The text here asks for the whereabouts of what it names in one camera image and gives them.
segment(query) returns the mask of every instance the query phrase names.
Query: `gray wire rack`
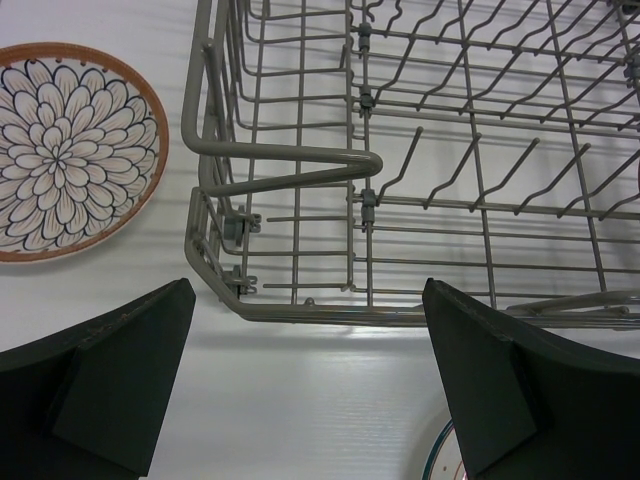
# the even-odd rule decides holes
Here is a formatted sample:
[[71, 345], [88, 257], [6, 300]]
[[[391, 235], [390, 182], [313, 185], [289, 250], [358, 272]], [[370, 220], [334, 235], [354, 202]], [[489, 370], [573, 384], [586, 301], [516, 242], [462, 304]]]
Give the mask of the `gray wire rack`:
[[417, 327], [424, 281], [455, 270], [542, 327], [640, 326], [631, 2], [312, 3], [219, 0], [211, 25], [198, 2], [185, 250], [221, 301], [252, 321]]

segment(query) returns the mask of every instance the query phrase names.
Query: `dark green object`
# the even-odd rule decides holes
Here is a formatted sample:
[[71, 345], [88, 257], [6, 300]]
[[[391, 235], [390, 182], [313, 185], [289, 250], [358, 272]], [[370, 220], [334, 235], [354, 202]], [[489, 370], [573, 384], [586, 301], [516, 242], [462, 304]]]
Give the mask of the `dark green object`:
[[429, 280], [423, 303], [470, 479], [638, 477], [640, 361]]
[[194, 304], [178, 280], [0, 354], [0, 478], [146, 476]]
[[633, 15], [636, 10], [638, 10], [638, 3], [634, 0], [633, 3], [623, 3], [622, 4], [622, 13], [625, 15]]

